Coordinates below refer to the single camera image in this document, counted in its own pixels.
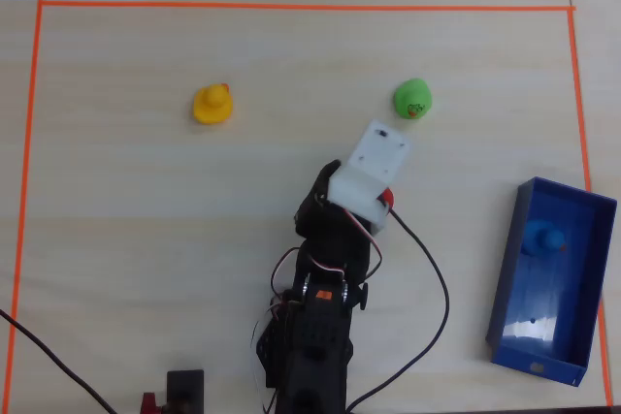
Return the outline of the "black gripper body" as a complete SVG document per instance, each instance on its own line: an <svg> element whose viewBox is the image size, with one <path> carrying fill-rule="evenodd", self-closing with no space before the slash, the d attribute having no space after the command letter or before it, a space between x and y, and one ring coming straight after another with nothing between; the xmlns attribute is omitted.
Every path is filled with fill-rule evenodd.
<svg viewBox="0 0 621 414"><path fill-rule="evenodd" d="M295 231L313 259L369 259L370 241L339 207L328 201L331 176L342 162L335 159L319 172L295 217Z"/></svg>

